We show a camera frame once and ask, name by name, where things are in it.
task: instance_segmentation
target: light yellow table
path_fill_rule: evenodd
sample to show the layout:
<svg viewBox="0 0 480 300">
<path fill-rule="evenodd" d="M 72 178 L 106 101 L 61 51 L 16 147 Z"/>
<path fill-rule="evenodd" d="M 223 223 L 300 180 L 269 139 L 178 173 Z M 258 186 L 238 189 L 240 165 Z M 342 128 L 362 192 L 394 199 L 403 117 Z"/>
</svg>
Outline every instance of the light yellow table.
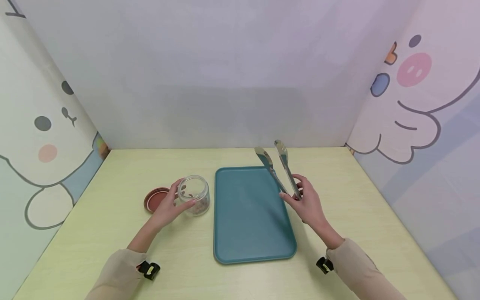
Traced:
<svg viewBox="0 0 480 300">
<path fill-rule="evenodd" d="M 410 300 L 455 299 L 438 273 L 346 148 L 289 149 L 292 171 L 306 176 L 337 231 L 355 240 Z M 288 186 L 276 152 L 268 149 Z M 114 150 L 42 255 L 15 300 L 80 300 L 106 261 L 147 220 L 144 196 L 180 177 L 210 183 L 220 167 L 259 165 L 252 149 Z M 136 299 L 356 299 L 336 274 L 315 262 L 325 246 L 288 207 L 298 251 L 289 260 L 223 266 L 213 258 L 213 204 L 199 217 L 180 216 L 149 254 L 162 266 Z"/>
</svg>

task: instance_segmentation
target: wrist strap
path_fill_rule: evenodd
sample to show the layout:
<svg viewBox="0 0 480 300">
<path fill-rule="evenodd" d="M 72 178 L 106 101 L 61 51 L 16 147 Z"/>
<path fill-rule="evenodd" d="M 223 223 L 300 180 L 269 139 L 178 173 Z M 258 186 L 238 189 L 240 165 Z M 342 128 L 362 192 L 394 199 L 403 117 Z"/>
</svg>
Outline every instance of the wrist strap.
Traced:
<svg viewBox="0 0 480 300">
<path fill-rule="evenodd" d="M 333 271 L 333 263 L 328 259 L 328 258 L 325 258 L 325 257 L 321 257 L 317 263 L 316 263 L 317 267 L 320 268 L 320 270 L 324 273 L 324 274 L 327 274 L 328 272 L 330 271 Z"/>
<path fill-rule="evenodd" d="M 144 277 L 148 280 L 154 280 L 158 271 L 160 271 L 160 266 L 155 263 L 144 261 L 137 266 L 137 270 L 138 272 L 143 273 Z"/>
</svg>

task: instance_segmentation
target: tray rim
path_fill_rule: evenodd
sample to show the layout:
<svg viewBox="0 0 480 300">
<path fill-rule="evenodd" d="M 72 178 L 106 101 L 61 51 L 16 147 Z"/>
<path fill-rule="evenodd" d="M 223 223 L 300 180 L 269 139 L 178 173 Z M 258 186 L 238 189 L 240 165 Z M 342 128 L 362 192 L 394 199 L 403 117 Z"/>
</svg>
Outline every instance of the tray rim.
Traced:
<svg viewBox="0 0 480 300">
<path fill-rule="evenodd" d="M 282 209 L 284 211 L 284 213 L 287 215 L 287 221 L 288 221 L 288 225 L 290 227 L 290 230 L 292 232 L 292 235 L 293 235 L 293 241 L 294 241 L 294 247 L 293 247 L 293 251 L 291 254 L 285 256 L 285 255 L 277 255 L 277 256 L 271 256 L 271 257 L 267 257 L 267 258 L 264 258 L 264 257 L 259 257 L 259 258 L 252 258 L 252 259 L 247 259 L 247 260 L 222 260 L 220 257 L 218 257 L 217 255 L 217 249 L 216 249 L 216 189 L 217 189 L 217 184 L 216 184 L 216 181 L 217 181 L 217 176 L 218 176 L 218 173 L 223 171 L 223 170 L 226 170 L 226 169 L 265 169 L 267 170 L 268 172 L 268 169 L 265 168 L 264 166 L 239 166 L 239 167 L 221 167 L 219 168 L 217 171 L 215 171 L 215 178 L 214 178 L 214 185 L 215 185 L 215 189 L 214 189 L 214 217 L 213 217 L 213 256 L 215 258 L 216 261 L 218 261 L 219 263 L 221 264 L 242 264 L 242 263 L 254 263 L 254 262 L 266 262 L 266 261 L 273 261 L 273 260 L 285 260 L 285 259 L 289 259 L 289 258 L 292 258 L 296 253 L 297 253 L 297 250 L 298 250 L 298 244 L 297 244 L 297 238 L 295 237 L 295 232 L 293 230 L 293 227 L 292 227 L 292 224 L 291 224 L 291 221 L 290 221 L 290 217 L 288 216 L 288 212 L 287 212 L 287 207 L 285 206 L 285 201 L 282 201 Z"/>
</svg>

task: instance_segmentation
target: pink cheek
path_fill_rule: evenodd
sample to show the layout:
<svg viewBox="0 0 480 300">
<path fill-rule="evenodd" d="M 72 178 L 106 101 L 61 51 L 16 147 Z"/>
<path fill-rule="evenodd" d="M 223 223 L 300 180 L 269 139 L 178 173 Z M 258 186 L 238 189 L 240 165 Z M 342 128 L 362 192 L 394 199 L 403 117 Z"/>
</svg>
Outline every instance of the pink cheek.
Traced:
<svg viewBox="0 0 480 300">
<path fill-rule="evenodd" d="M 49 163 L 57 157 L 57 148 L 54 145 L 44 145 L 38 151 L 38 159 L 42 163 Z"/>
<path fill-rule="evenodd" d="M 401 86 L 410 87 L 422 82 L 430 69 L 432 59 L 427 53 L 415 53 L 410 55 L 398 68 L 396 80 Z"/>
</svg>

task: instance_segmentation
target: teal plastic tray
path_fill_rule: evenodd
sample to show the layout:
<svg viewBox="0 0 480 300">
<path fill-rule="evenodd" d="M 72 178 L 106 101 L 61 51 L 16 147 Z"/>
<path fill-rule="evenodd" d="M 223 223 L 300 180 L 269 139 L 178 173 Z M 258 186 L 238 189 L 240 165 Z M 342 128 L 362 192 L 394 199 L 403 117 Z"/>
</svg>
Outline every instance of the teal plastic tray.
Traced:
<svg viewBox="0 0 480 300">
<path fill-rule="evenodd" d="M 297 241 L 280 189 L 265 167 L 215 173 L 214 256 L 222 264 L 292 257 Z"/>
</svg>

